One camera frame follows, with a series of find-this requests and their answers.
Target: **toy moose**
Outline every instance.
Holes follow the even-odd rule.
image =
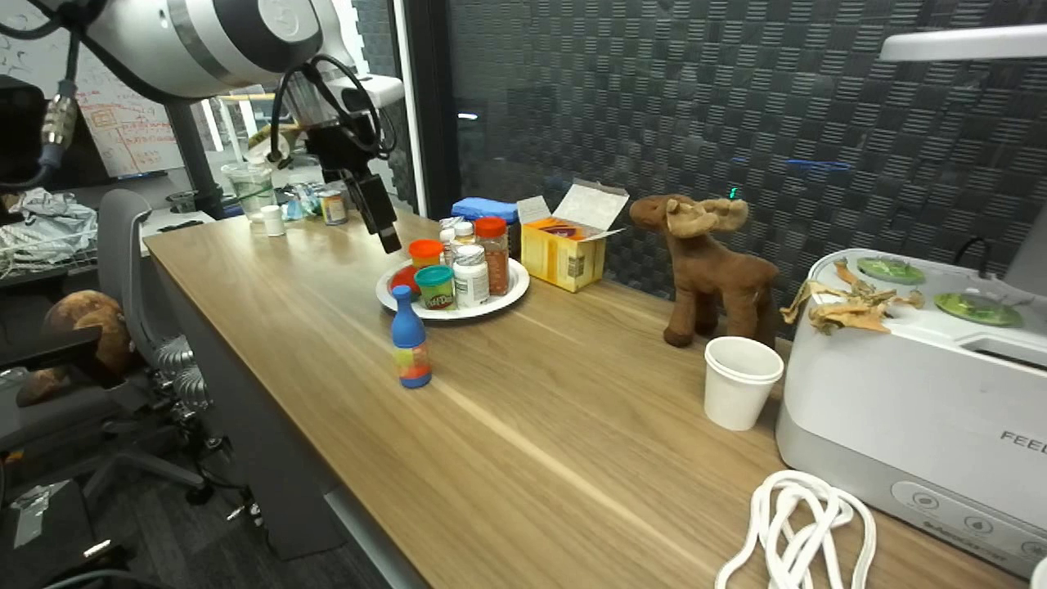
[[[690,348],[694,335],[718,335],[721,311],[726,313],[724,335],[771,345],[780,267],[712,238],[712,233],[733,233],[748,218],[742,201],[640,197],[628,205],[628,216],[636,226],[669,238],[673,313],[665,326],[665,345]]]

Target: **white plate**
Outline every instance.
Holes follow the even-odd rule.
[[[380,276],[380,283],[374,286],[374,294],[390,307],[396,311],[396,299],[390,290],[390,279],[399,271],[404,264],[390,267],[385,276]],[[526,267],[511,258],[511,290],[507,294],[496,294],[496,299],[489,299],[483,305],[473,305],[473,307],[422,307],[414,300],[414,313],[422,320],[472,320],[472,319],[483,319],[483,313],[496,313],[505,307],[511,307],[513,300],[520,300],[530,287],[530,276]]]

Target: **plate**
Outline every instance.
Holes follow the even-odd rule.
[[[892,286],[924,286],[924,271],[904,258],[862,258],[858,262],[862,276],[870,276],[876,283],[892,283]]]
[[[396,311],[396,299],[390,290],[390,279],[399,271],[404,264],[390,267],[385,276],[380,276],[380,283],[374,286],[374,294],[380,299],[382,307]],[[422,307],[414,305],[414,313],[422,320],[472,320],[472,319],[483,319],[483,313],[496,313],[511,305],[516,305],[530,287],[530,276],[526,267],[511,258],[511,290],[507,294],[496,294],[496,299],[489,299],[483,305],[473,305],[473,307]]]
[[[1016,326],[1020,325],[1020,313],[1012,305],[992,300],[983,294],[948,290],[948,294],[935,299],[935,307],[952,319],[989,325],[989,326]]]

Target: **stuffed animal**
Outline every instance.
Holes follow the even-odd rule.
[[[718,335],[721,311],[726,313],[724,335],[771,345],[771,286],[780,267],[712,238],[712,233],[733,233],[748,218],[748,205],[742,201],[690,201],[682,192],[640,197],[628,205],[628,216],[636,226],[653,228],[669,238],[673,311],[665,326],[665,345],[690,348],[694,335]]]
[[[113,299],[102,290],[72,290],[63,300],[55,300],[41,319],[46,336],[89,326],[102,332],[95,345],[95,364],[32,371],[31,379],[21,387],[21,407],[46,404],[82,383],[113,387],[123,379],[129,366],[133,364],[133,345],[122,305]]]

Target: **wooden countertop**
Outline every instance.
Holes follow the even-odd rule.
[[[430,325],[436,383],[407,393],[374,294],[404,254],[359,226],[225,218],[148,245],[432,587],[709,587],[781,469],[774,398],[745,436],[705,419],[701,345],[662,345],[662,299],[535,283],[505,313]],[[876,525],[875,587],[1024,587]],[[735,587],[767,587],[762,562]]]

